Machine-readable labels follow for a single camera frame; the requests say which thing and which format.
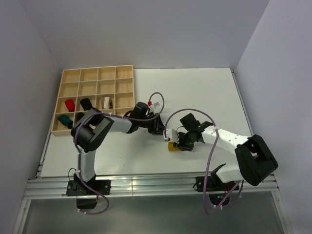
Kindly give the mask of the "yellow cartoon sock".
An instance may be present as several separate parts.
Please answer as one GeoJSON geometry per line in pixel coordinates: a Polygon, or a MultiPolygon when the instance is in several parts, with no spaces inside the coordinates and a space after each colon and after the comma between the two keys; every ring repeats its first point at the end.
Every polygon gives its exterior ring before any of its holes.
{"type": "Polygon", "coordinates": [[[178,145],[175,142],[173,142],[173,141],[168,142],[168,150],[169,150],[169,152],[178,152],[178,151],[180,151],[178,145]]]}

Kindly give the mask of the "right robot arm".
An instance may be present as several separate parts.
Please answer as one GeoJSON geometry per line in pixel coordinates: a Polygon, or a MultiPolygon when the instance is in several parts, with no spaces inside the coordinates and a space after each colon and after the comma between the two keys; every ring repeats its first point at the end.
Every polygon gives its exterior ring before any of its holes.
{"type": "Polygon", "coordinates": [[[211,185],[216,190],[240,180],[257,186],[278,168],[275,157],[259,135],[241,136],[218,129],[211,122],[200,123],[193,114],[186,115],[180,122],[186,132],[177,132],[177,139],[168,145],[169,149],[192,151],[196,142],[202,142],[236,157],[235,163],[224,162],[210,172],[211,185]]]}

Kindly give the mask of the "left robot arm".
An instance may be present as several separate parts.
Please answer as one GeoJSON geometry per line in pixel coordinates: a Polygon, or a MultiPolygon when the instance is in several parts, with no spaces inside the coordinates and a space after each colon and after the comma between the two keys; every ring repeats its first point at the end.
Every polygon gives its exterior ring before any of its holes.
{"type": "Polygon", "coordinates": [[[164,107],[159,103],[138,102],[134,109],[124,116],[115,116],[91,108],[71,130],[74,145],[78,151],[78,190],[84,195],[94,191],[96,177],[96,150],[109,132],[131,134],[145,128],[152,135],[162,135],[164,125],[160,118],[164,107]]]}

